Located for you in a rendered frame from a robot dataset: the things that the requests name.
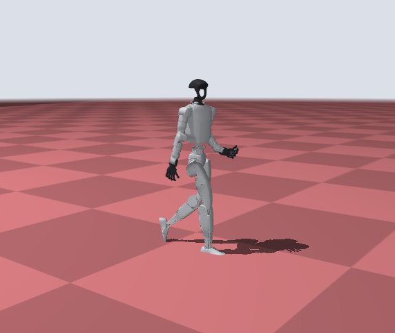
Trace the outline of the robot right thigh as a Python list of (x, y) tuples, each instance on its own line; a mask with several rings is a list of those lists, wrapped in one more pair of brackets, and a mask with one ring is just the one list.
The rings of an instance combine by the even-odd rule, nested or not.
[(213, 196), (211, 183), (206, 171), (204, 170), (204, 167), (201, 165), (201, 163), (193, 160), (190, 161), (189, 165), (186, 167), (186, 172), (190, 177), (197, 176), (195, 180), (195, 186), (203, 201), (203, 203), (200, 203), (199, 206), (204, 205), (210, 213)]

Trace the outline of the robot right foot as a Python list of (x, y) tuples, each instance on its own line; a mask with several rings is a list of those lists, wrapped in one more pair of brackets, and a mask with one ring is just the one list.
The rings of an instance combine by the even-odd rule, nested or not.
[(224, 252), (221, 252), (219, 250), (217, 250), (216, 248), (212, 247), (211, 249), (206, 249), (205, 246), (201, 247), (201, 252), (204, 253), (210, 253), (210, 254), (214, 254), (214, 255), (225, 255)]

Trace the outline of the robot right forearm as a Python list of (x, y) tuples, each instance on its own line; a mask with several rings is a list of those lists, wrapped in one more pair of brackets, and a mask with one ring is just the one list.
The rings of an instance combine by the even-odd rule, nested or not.
[(180, 134), (177, 133), (175, 140), (174, 140), (174, 147), (173, 147), (173, 152), (171, 153), (171, 158), (170, 158), (170, 163), (175, 165), (175, 161), (178, 160), (178, 158), (180, 157), (180, 152), (181, 152), (181, 148), (182, 148), (182, 143), (179, 142), (180, 139)]

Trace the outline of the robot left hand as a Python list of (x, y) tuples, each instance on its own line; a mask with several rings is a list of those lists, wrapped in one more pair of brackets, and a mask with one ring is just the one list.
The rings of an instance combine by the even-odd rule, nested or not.
[[(224, 147), (223, 147), (224, 148)], [(237, 150), (234, 150), (234, 149), (237, 149)], [(233, 148), (224, 148), (224, 150), (222, 151), (222, 153), (221, 152), (219, 152), (219, 154), (221, 154), (221, 155), (226, 155), (227, 157), (230, 157), (230, 158), (232, 158), (232, 159), (234, 159), (234, 157), (236, 156), (236, 154), (238, 154), (238, 148), (237, 148), (237, 145), (235, 145)]]

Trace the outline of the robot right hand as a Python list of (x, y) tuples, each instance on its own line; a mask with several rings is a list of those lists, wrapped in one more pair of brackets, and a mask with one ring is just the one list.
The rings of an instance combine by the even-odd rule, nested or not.
[(176, 166), (177, 166), (177, 162), (178, 162), (178, 160), (176, 160), (175, 161), (175, 165), (174, 164), (171, 164), (170, 162), (169, 162), (169, 167), (167, 168), (167, 172), (166, 172), (166, 177), (168, 177), (168, 179), (171, 179), (171, 180), (174, 180), (174, 181), (176, 181), (176, 179), (175, 179), (175, 174), (176, 174), (176, 176), (179, 178), (179, 176), (178, 176), (178, 174), (177, 174), (177, 172), (176, 172)]

